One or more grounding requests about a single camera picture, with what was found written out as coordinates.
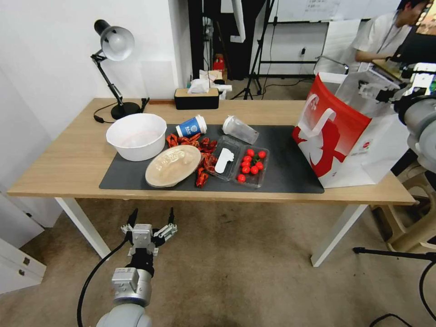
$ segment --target lanyard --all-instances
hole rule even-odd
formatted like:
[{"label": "lanyard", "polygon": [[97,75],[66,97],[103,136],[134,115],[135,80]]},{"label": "lanyard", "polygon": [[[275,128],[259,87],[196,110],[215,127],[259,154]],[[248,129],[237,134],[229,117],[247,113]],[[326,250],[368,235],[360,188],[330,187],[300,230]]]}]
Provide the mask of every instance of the lanyard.
[{"label": "lanyard", "polygon": [[[377,53],[379,53],[380,50],[383,49],[383,46],[385,45],[385,43],[387,41],[387,38],[389,37],[389,34],[392,32],[392,29],[394,28],[395,23],[396,23],[396,19],[398,18],[398,13],[399,13],[398,11],[395,13],[394,19],[392,20],[391,28],[389,29],[388,33],[386,34],[386,36],[385,36],[385,38],[384,38],[380,48],[377,50]],[[395,35],[393,37],[391,37],[390,41],[395,39],[400,32],[401,32],[401,28],[399,28],[398,31],[395,33]]]}]

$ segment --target white shirt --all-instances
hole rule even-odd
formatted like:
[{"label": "white shirt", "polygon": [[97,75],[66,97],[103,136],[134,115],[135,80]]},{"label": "white shirt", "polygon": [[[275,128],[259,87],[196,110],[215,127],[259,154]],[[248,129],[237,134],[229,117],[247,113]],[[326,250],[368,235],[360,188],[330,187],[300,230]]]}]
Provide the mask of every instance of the white shirt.
[{"label": "white shirt", "polygon": [[375,17],[357,32],[353,43],[345,50],[340,60],[350,67],[350,72],[356,72],[359,69],[360,63],[355,60],[357,50],[386,56],[396,52],[411,30],[408,25],[396,27],[396,17],[396,11]]}]

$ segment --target bag handle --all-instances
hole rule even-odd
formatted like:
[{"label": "bag handle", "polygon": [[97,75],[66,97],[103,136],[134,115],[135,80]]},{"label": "bag handle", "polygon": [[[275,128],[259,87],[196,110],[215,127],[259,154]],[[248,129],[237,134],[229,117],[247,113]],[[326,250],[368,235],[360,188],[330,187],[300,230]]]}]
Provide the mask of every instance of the bag handle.
[{"label": "bag handle", "polygon": [[317,124],[313,128],[310,128],[306,118],[306,111],[308,110],[309,104],[317,97],[318,96],[316,94],[312,94],[311,96],[309,96],[306,103],[304,104],[303,113],[298,122],[298,127],[308,138],[319,135],[327,120],[330,119],[333,121],[336,118],[336,113],[333,111],[333,109],[327,108],[326,111],[324,111],[324,113],[321,115]]}]

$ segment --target whiteboard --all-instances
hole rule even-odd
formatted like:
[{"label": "whiteboard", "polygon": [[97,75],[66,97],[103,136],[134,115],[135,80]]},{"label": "whiteboard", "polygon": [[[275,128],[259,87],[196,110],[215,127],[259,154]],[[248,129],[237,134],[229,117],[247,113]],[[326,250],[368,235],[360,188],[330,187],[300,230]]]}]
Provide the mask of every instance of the whiteboard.
[{"label": "whiteboard", "polygon": [[270,22],[367,19],[398,8],[401,0],[275,0]]}]

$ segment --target clear plastic tray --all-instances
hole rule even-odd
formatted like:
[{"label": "clear plastic tray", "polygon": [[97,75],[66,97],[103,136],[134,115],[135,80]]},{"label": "clear plastic tray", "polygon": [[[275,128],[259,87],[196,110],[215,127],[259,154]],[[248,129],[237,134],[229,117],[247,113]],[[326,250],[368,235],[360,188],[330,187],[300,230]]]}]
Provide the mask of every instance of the clear plastic tray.
[{"label": "clear plastic tray", "polygon": [[210,172],[210,173],[227,182],[230,181],[235,175],[236,171],[238,171],[238,167],[236,163],[239,160],[243,147],[244,144],[242,144],[241,142],[229,136],[221,136],[217,142],[217,148],[213,152],[213,155],[218,159],[219,155],[221,154],[221,150],[223,148],[228,148],[235,155],[235,159],[233,161],[227,162],[226,168],[223,173],[217,173],[217,172]]},{"label": "clear plastic tray", "polygon": [[[259,170],[259,173],[256,175],[251,175],[251,173],[248,174],[244,174],[245,175],[245,182],[244,183],[239,183],[237,180],[237,177],[239,174],[241,174],[241,163],[243,158],[247,155],[247,150],[248,149],[252,149],[254,151],[255,154],[258,154],[260,151],[265,151],[267,153],[267,156],[264,159],[261,159],[260,161],[263,163],[263,169]],[[233,182],[238,183],[239,185],[242,186],[247,186],[250,188],[259,188],[262,186],[263,183],[263,179],[265,178],[265,173],[268,169],[268,161],[269,161],[269,150],[265,149],[265,148],[259,148],[259,147],[255,147],[252,145],[243,145],[242,147],[242,151],[238,157],[238,159],[236,160],[236,171],[233,173]]]},{"label": "clear plastic tray", "polygon": [[[262,186],[263,179],[265,177],[265,172],[268,168],[268,160],[269,160],[269,151],[265,148],[255,147],[252,145],[246,145],[232,137],[222,136],[219,138],[217,143],[217,148],[215,149],[213,155],[219,158],[221,154],[221,150],[223,148],[228,148],[235,155],[235,159],[233,161],[227,162],[226,168],[223,173],[210,172],[212,175],[223,179],[225,181],[232,181],[238,183],[241,186],[247,186],[250,188],[259,188]],[[241,162],[243,158],[247,155],[247,150],[252,149],[255,154],[259,153],[259,151],[265,151],[267,156],[261,160],[263,163],[263,170],[260,170],[258,174],[251,175],[246,174],[246,181],[244,183],[239,183],[237,181],[237,177],[241,174]]]}]

